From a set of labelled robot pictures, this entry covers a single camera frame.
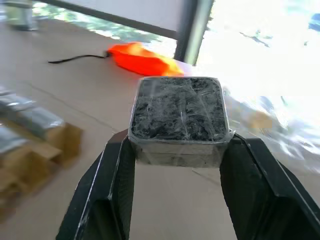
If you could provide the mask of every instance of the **white wall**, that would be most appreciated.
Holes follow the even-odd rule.
[[[185,0],[63,0],[138,22],[177,31]]]

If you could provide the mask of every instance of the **black cable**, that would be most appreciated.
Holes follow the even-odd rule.
[[[62,60],[58,60],[58,61],[48,61],[48,63],[49,64],[61,64],[61,63],[69,62],[69,61],[80,59],[80,58],[86,58],[86,57],[94,57],[94,58],[98,58],[98,59],[105,59],[105,58],[108,58],[110,56],[111,56],[111,54],[108,53],[108,52],[106,52],[105,56],[87,54],[87,55],[74,56],[74,57],[71,57],[71,58],[62,59]]]

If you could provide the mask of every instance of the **table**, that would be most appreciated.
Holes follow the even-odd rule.
[[[35,32],[0,24],[0,84],[84,129],[78,162],[28,196],[0,226],[0,239],[54,239],[79,179],[108,139],[128,127],[141,76],[119,68],[110,58],[47,63],[101,55],[116,43],[59,20],[41,21]],[[192,74],[190,66],[178,64]],[[218,169],[203,170],[207,178],[190,168],[137,165],[135,171],[130,239],[236,239]]]

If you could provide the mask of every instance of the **orange plastic bag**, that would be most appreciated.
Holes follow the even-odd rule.
[[[143,47],[140,42],[117,44],[107,53],[124,69],[144,76],[183,76],[175,60],[161,56]]]

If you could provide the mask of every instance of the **black wire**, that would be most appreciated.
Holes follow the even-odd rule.
[[[69,61],[80,59],[80,58],[86,58],[86,57],[94,57],[94,58],[98,58],[98,59],[105,59],[105,58],[108,58],[110,56],[111,56],[111,54],[109,54],[108,52],[105,54],[105,56],[88,54],[88,55],[74,56],[74,57],[71,57],[71,58],[62,59],[62,60],[58,60],[58,61],[48,61],[48,63],[49,64],[61,64],[61,63],[69,62]]]

